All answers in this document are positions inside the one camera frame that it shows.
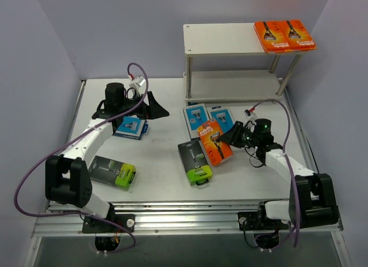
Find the box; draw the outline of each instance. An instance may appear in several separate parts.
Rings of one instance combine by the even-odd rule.
[[[214,118],[220,125],[223,133],[229,131],[234,125],[234,119],[229,107],[212,107],[207,109],[210,118]]]
[[[202,185],[212,178],[211,168],[198,139],[178,145],[179,155],[191,185]]]
[[[279,21],[279,24],[293,51],[317,49],[315,42],[300,20]]]
[[[254,29],[265,52],[283,53],[292,51],[292,47],[277,21],[257,21],[254,23]]]
[[[90,165],[89,174],[93,181],[129,189],[136,175],[136,168],[128,163],[95,156]]]
[[[199,138],[197,128],[209,120],[205,104],[184,107],[183,112],[190,138]]]
[[[230,146],[218,141],[223,130],[215,119],[210,119],[198,128],[198,134],[213,166],[219,165],[233,155]]]
[[[148,124],[146,120],[137,117],[125,116],[124,121],[117,128],[114,136],[140,140],[142,135],[147,132]]]

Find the screw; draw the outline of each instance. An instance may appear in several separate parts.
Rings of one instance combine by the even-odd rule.
[[[128,220],[126,221],[126,226],[127,226],[128,228],[132,228],[132,227],[134,226],[134,220],[133,220],[133,219],[128,219]]]
[[[245,218],[245,217],[239,218],[239,223],[240,224],[243,224],[244,223],[244,225],[246,225],[247,224],[247,218]]]

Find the gray floor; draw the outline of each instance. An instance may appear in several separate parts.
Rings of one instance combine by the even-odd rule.
[[[107,257],[90,250],[93,241],[43,238],[35,266],[340,266],[327,232],[303,233],[298,248],[286,242],[271,254],[249,248],[242,234],[137,237],[133,249]]]

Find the black mounting plate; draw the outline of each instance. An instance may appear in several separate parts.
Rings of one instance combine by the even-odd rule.
[[[247,218],[247,222],[245,224],[246,231],[274,231],[276,230],[276,226],[280,230],[288,230],[289,226],[287,224],[282,223],[280,220],[273,220],[274,222],[270,226],[262,226],[257,221],[257,212],[238,212],[237,213],[237,219],[239,224],[239,230],[243,231],[243,224],[240,224],[239,220],[240,218],[245,217]]]
[[[127,221],[129,219],[132,219],[135,222],[135,218],[136,217],[134,214],[118,214],[116,215],[115,223],[121,225],[123,228],[127,229],[130,232],[134,232],[134,225],[132,227],[128,227]],[[82,233],[84,234],[103,234],[103,233],[114,233],[114,232],[117,232],[118,230],[119,229],[113,225],[109,225],[105,222],[85,216],[85,220],[83,222]]]

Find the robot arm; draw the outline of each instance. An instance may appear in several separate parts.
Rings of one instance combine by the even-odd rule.
[[[60,155],[51,156],[45,165],[45,195],[48,200],[60,204],[71,204],[82,212],[107,220],[114,220],[114,208],[93,193],[88,167],[96,152],[111,137],[123,122],[123,117],[107,122],[98,128],[96,125],[113,116],[132,109],[141,100],[141,95],[127,98],[124,85],[109,83],[105,89],[105,100],[102,100],[93,114],[86,131],[91,130],[84,138],[69,146]],[[159,119],[169,113],[147,93],[149,105],[144,102],[129,115],[140,119]]]
[[[290,183],[290,170],[282,146],[274,142],[270,120],[257,119],[254,115],[245,124],[237,121],[227,133],[218,139],[237,148],[254,148],[256,157],[265,166],[275,170]],[[339,214],[331,177],[327,174],[317,174],[291,157],[289,160],[294,174],[297,174],[295,179],[301,212],[300,228],[337,223]],[[273,220],[291,221],[296,224],[293,187],[290,187],[288,200],[260,203],[257,222],[269,224]]]

